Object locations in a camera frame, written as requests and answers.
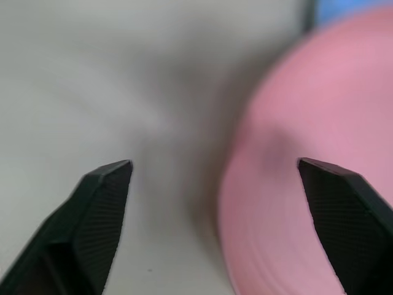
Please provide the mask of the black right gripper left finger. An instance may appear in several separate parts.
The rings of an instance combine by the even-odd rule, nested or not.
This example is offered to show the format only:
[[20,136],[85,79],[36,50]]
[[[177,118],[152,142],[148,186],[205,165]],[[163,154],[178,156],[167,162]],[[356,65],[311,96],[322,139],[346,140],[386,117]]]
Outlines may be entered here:
[[1,294],[102,294],[122,233],[133,163],[84,175],[1,279]]

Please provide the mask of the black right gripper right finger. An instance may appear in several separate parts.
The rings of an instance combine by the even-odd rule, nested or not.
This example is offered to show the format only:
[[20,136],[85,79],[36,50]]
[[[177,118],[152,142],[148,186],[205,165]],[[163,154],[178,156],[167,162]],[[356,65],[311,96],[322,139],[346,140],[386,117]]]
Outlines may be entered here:
[[297,164],[319,241],[346,294],[392,294],[392,208],[362,175]]

